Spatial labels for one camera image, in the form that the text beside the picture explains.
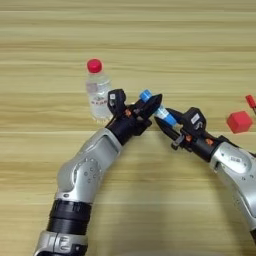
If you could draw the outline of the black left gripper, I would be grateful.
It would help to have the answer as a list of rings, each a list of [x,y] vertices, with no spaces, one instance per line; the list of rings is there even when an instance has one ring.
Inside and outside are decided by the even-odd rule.
[[[133,136],[140,136],[151,124],[150,117],[160,107],[162,95],[153,95],[144,102],[142,99],[130,105],[120,116],[114,119],[106,126],[121,145],[125,145]]]

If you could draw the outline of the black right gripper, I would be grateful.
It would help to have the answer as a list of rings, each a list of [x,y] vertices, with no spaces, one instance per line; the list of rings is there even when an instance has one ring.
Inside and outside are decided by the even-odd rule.
[[[183,116],[181,112],[171,108],[168,108],[167,111],[173,116],[178,124],[181,123]],[[180,134],[176,132],[172,126],[163,119],[155,117],[155,121],[165,135],[167,135],[172,140],[176,140],[171,144],[171,147],[174,150],[177,150],[178,148],[184,148],[189,152],[195,153],[206,162],[211,160],[214,152],[217,150],[221,143],[228,142],[228,139],[224,136],[214,137],[207,132],[204,132],[199,136],[180,136]]]

